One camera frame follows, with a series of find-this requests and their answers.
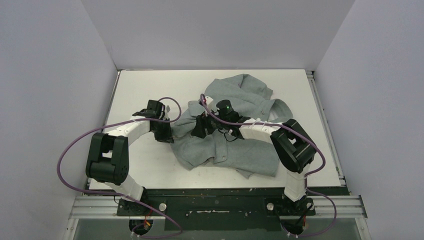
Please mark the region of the grey zip-up jacket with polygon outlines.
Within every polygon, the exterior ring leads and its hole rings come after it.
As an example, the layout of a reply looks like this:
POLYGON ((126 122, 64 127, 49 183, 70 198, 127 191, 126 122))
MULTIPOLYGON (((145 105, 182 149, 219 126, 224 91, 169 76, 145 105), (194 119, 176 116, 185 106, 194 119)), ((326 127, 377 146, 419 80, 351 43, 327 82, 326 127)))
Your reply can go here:
MULTIPOLYGON (((272 98, 273 90, 249 74, 215 79, 204 91, 214 101, 230 100, 241 116, 262 121, 283 123, 293 118, 289 106, 272 98)), ((191 136, 196 116, 205 109, 197 100, 189 101, 188 109, 171 127, 174 142, 171 149, 177 160, 188 170, 211 161, 213 166, 232 168, 245 178, 253 174, 275 177, 280 164, 272 144, 254 139, 235 139, 215 131, 205 138, 191 136)))

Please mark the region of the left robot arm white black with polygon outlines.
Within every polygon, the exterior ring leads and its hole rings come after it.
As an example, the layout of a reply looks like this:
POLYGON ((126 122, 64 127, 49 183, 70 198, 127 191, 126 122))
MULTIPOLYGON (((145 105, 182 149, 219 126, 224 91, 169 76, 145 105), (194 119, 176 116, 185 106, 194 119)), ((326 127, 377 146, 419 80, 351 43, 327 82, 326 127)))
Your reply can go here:
POLYGON ((149 100, 146 108, 133 113, 128 123, 91 137, 85 173, 87 177, 112 188, 130 201, 130 209, 145 214, 150 202, 143 197, 144 187, 131 177, 129 147, 141 136, 153 133, 160 143, 173 143, 170 107, 159 100, 149 100))

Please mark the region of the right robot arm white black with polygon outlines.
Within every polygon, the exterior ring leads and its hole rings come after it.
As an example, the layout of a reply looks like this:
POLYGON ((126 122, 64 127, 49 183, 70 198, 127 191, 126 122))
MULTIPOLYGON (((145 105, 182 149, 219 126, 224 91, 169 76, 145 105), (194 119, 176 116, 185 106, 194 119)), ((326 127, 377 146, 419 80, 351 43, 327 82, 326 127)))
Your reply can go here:
POLYGON ((303 207, 307 194, 306 175, 317 152, 315 144, 294 119, 283 123, 272 123, 242 116, 236 112, 228 99, 211 109, 213 99, 201 95, 199 104, 205 111, 196 116, 191 136, 204 139, 216 130, 223 131, 240 140, 257 140, 272 144, 280 162, 286 168, 286 186, 283 207, 289 214, 295 214, 303 207))

